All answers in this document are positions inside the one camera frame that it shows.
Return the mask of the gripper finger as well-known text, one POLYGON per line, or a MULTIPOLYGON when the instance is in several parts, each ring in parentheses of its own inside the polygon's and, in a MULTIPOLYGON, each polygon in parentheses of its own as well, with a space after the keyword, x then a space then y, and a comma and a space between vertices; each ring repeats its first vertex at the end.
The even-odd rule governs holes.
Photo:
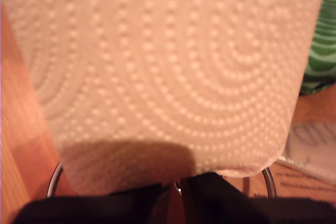
POLYGON ((262 223, 252 201, 216 173, 181 179, 187 223, 262 223))
POLYGON ((152 185, 110 194, 104 208, 111 223, 166 223, 171 185, 152 185))

